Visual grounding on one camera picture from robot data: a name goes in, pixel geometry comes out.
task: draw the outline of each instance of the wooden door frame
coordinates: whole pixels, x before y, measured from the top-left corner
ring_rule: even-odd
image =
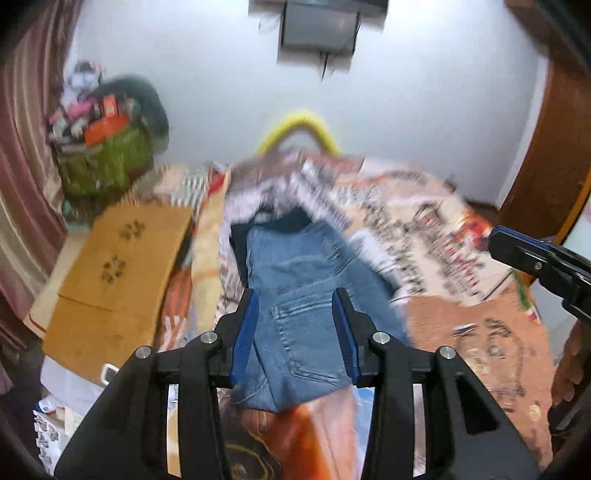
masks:
[[[591,168],[587,172],[585,183],[583,183],[583,187],[581,188],[581,192],[577,197],[577,201],[574,203],[574,206],[568,217],[566,217],[566,220],[560,228],[560,231],[556,234],[556,238],[554,239],[555,244],[562,245],[564,243],[570,231],[573,229],[574,224],[577,223],[577,220],[579,220],[579,217],[583,213],[583,209],[589,200],[589,193],[591,193]]]
[[[542,100],[542,107],[540,108],[540,114],[538,116],[538,121],[536,122],[534,135],[531,137],[530,146],[527,149],[527,153],[525,154],[525,158],[523,163],[521,164],[521,168],[519,169],[519,173],[517,174],[507,197],[503,201],[501,208],[499,209],[499,218],[503,218],[503,214],[506,212],[512,197],[515,196],[515,192],[522,188],[526,181],[528,180],[528,173],[529,170],[527,167],[532,162],[533,155],[530,155],[530,152],[537,146],[538,142],[540,141],[540,129],[538,128],[539,124],[543,121],[544,117],[548,112],[548,104],[550,103],[550,92],[552,90],[552,85],[554,83],[554,77],[556,73],[556,64],[553,61],[550,61],[548,65],[548,76],[546,79],[546,86],[544,88],[544,99]]]

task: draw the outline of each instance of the fabric pile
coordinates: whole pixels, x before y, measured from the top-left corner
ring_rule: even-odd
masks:
[[[482,379],[502,404],[499,396],[512,395],[543,411],[548,392],[536,385],[550,385],[552,370],[544,329],[518,301],[505,309],[495,303],[503,291],[513,294],[515,285],[511,270],[486,251],[490,231],[459,196],[406,165],[299,150],[234,166],[219,236],[223,293],[216,319],[236,309],[246,286],[261,301],[246,378],[231,392],[219,391],[226,453],[240,475],[361,474],[374,392],[352,388],[342,376],[329,328],[328,292],[337,286],[347,288],[356,309],[369,313],[378,328],[431,350],[429,327],[416,325],[436,326],[439,316],[434,309],[417,311],[416,299],[498,312],[498,328],[511,325],[513,332],[519,325],[519,336],[535,343],[525,361],[535,356],[544,367],[517,375],[505,365],[516,361],[513,350],[503,360],[482,349],[486,358],[495,355],[492,369],[503,369],[495,381]],[[463,316],[452,322],[467,323]],[[488,328],[485,317],[472,322]],[[439,345],[455,345],[455,330],[445,332]],[[514,419],[511,406],[505,411]],[[530,445],[543,464],[550,445],[545,414],[529,411],[514,422],[526,438],[535,431]],[[425,471],[421,412],[418,388],[416,475]],[[175,462],[178,457],[169,456],[169,467]]]

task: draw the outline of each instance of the metal screw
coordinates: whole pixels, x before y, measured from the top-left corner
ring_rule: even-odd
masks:
[[[203,343],[213,343],[217,340],[216,332],[205,332],[201,334],[201,341]]]
[[[144,345],[144,346],[139,347],[135,351],[135,356],[137,358],[148,358],[151,353],[152,353],[152,349],[148,345]]]
[[[390,335],[385,332],[375,332],[371,338],[374,339],[374,342],[381,343],[382,345],[390,341]]]
[[[448,360],[451,360],[452,358],[454,358],[456,356],[456,351],[450,347],[450,346],[442,346],[439,349],[439,354],[443,357],[443,358],[447,358]]]

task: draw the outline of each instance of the patterned bedsheet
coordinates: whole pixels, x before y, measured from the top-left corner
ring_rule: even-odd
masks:
[[[454,318],[462,321],[466,315],[470,316],[471,307],[485,305],[478,310],[481,314],[474,323],[485,322],[488,314],[498,312],[502,317],[509,312],[512,332],[517,325],[520,338],[528,338],[535,344],[526,347],[531,347],[528,354],[536,356],[543,374],[517,380],[512,370],[503,370],[503,375],[496,376],[502,377],[503,388],[495,389],[494,381],[487,387],[500,403],[503,395],[510,394],[519,397],[520,405],[530,406],[529,414],[519,418],[512,417],[514,412],[506,411],[522,435],[530,439],[528,444],[540,462],[548,460],[544,409],[549,391],[536,387],[546,382],[549,390],[552,375],[543,328],[518,301],[494,303],[493,299],[504,290],[503,295],[508,294],[507,288],[514,286],[511,270],[492,260],[486,251],[490,224],[458,195],[450,193],[442,182],[408,165],[360,157],[337,158],[306,150],[268,154],[235,165],[231,181],[226,177],[218,197],[210,195],[201,208],[191,276],[188,279],[185,276],[184,281],[175,280],[181,290],[187,281],[192,282],[189,309],[192,313],[176,319],[174,315],[163,318],[164,336],[160,338],[163,349],[182,346],[192,336],[213,328],[221,315],[236,309],[243,288],[229,243],[230,225],[248,220],[263,204],[273,205],[278,213],[301,206],[312,219],[327,220],[372,268],[382,275],[391,275],[401,286],[392,299],[392,307],[405,316],[411,314],[408,330],[422,348],[434,348],[429,343],[429,325],[437,326],[438,319],[431,316],[436,311],[434,308],[418,305],[414,299],[434,298],[444,306],[466,309],[467,313],[454,310]],[[174,302],[173,297],[167,300]],[[440,311],[446,311],[441,304],[437,305]],[[498,322],[495,325],[496,331],[505,331]],[[165,338],[166,331],[183,334]],[[446,343],[455,345],[451,343],[454,331],[453,325],[447,333],[440,330],[437,340],[444,341],[445,335],[449,335]],[[507,363],[497,353],[489,363],[493,368]],[[476,361],[491,355],[475,349],[464,354]],[[515,352],[508,351],[507,355],[509,361],[515,361]],[[519,388],[514,388],[514,384],[519,384]],[[415,393],[415,474],[418,475],[425,470],[421,430],[424,420],[420,389]],[[238,409],[230,402],[229,392],[219,390],[226,453],[234,478],[359,478],[373,395],[372,389],[350,387],[274,414]],[[172,388],[168,470],[180,476],[176,401],[177,392]]]

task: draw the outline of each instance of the black cable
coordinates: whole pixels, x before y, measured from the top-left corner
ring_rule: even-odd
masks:
[[[259,20],[259,33],[261,35],[266,35],[268,33],[271,33],[272,31],[274,31],[279,24],[281,23],[281,15],[282,14],[269,14],[269,15],[265,15],[265,17],[263,17],[263,19]],[[263,30],[264,25],[262,24],[263,20],[268,20],[269,22],[267,23],[267,28]]]
[[[361,28],[361,18],[358,17],[357,20],[357,27],[355,28],[355,33],[353,34],[353,36],[351,36],[351,38],[347,39],[344,43],[343,46],[340,48],[339,51],[337,51],[337,53],[334,54],[334,58],[338,57],[341,55],[342,51],[345,49],[345,47],[347,46],[347,44],[353,40],[353,42],[357,43],[357,34],[359,34],[359,29]],[[328,63],[328,59],[329,59],[329,54],[326,54],[326,59],[324,61],[324,71],[322,72],[322,80],[324,80],[324,75],[326,74],[326,66]],[[331,69],[330,71],[330,75],[332,75],[335,72],[336,68]]]
[[[326,67],[328,66],[329,63],[329,55],[326,53],[325,54],[326,57],[324,58],[324,69],[322,70],[322,78],[320,79],[320,81],[322,82],[322,80],[324,80],[324,75],[326,75]]]

